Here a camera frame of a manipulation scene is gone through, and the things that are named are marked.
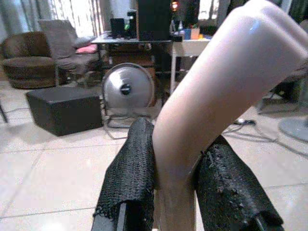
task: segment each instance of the silver fan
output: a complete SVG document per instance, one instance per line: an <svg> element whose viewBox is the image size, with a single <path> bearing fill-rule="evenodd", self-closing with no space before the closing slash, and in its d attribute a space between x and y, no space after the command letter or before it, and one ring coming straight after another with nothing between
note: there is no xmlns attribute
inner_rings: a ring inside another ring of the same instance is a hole
<svg viewBox="0 0 308 231"><path fill-rule="evenodd" d="M111 126L109 122L113 117L149 116L134 112L136 108L148 107L154 98L153 79L143 67L132 63L114 66L103 78L102 91L105 114L108 110L113 112L107 122L109 127L123 127Z"/></svg>

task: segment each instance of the white tile floor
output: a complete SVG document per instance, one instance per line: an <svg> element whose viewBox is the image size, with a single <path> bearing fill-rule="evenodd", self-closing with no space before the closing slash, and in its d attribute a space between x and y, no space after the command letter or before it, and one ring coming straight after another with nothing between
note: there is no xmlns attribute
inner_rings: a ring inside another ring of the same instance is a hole
<svg viewBox="0 0 308 231"><path fill-rule="evenodd" d="M5 111L28 107L25 92L0 82ZM0 120L0 231L89 231L105 170L123 141L110 139L102 128L55 137L33 124L29 110L8 115L9 124ZM290 115L304 118L305 114L261 116L252 107L241 117L278 132L278 122ZM254 131L247 127L243 132ZM226 138L265 188L285 230L308 230L308 160L274 143L232 135ZM308 153L306 143L280 132L279 136ZM203 230L200 214L197 230Z"/></svg>

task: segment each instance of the small container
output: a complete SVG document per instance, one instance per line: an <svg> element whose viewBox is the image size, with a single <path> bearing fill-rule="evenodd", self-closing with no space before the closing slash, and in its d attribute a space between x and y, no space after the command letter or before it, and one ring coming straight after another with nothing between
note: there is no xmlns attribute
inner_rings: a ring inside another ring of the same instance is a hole
<svg viewBox="0 0 308 231"><path fill-rule="evenodd" d="M184 39L190 40L191 39L191 29L184 29L184 32L185 32Z"/></svg>
<svg viewBox="0 0 308 231"><path fill-rule="evenodd" d="M191 39L199 39L200 28L192 28Z"/></svg>

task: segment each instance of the round fan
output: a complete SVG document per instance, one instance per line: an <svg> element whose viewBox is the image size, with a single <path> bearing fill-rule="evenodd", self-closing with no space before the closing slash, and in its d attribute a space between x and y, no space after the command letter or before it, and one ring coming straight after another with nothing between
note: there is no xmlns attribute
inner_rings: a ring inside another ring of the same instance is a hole
<svg viewBox="0 0 308 231"><path fill-rule="evenodd" d="M147 107L155 91L149 72L132 63L111 68L103 78L102 90L107 109Z"/></svg>

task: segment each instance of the beige plastic tube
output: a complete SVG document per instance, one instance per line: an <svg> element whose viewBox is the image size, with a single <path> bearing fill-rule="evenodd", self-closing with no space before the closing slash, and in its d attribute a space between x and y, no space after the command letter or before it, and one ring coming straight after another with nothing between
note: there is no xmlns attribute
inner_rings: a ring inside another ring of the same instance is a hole
<svg viewBox="0 0 308 231"><path fill-rule="evenodd" d="M307 33L272 3L251 0L230 13L154 128L160 230L194 230L200 151L306 58Z"/></svg>

